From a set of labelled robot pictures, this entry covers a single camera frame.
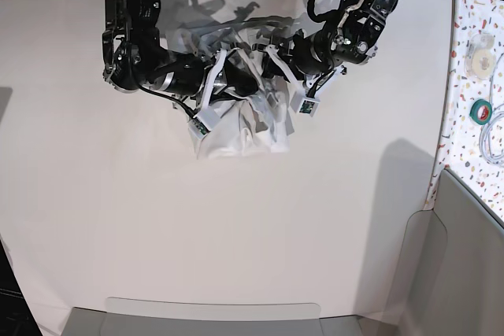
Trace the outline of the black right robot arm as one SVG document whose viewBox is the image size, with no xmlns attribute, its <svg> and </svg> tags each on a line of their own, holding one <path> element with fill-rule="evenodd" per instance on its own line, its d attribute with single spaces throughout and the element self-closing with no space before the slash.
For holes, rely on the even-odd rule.
<svg viewBox="0 0 504 336">
<path fill-rule="evenodd" d="M 161 45 L 157 27 L 161 0 L 105 0 L 103 77 L 116 90 L 141 90 L 178 105 L 188 116 L 188 98 L 201 101 L 216 56 L 181 53 Z"/>
</svg>

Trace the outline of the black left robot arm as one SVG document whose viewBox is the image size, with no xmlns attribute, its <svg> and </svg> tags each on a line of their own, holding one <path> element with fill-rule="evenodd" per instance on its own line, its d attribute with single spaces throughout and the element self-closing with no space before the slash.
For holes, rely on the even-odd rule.
<svg viewBox="0 0 504 336">
<path fill-rule="evenodd" d="M 306 13 L 322 29 L 305 36 L 297 31 L 273 45 L 296 79 L 326 76 L 343 63 L 360 65 L 372 55 L 386 19 L 398 0 L 339 0 L 336 9 L 316 12 L 316 0 L 308 0 Z"/>
</svg>

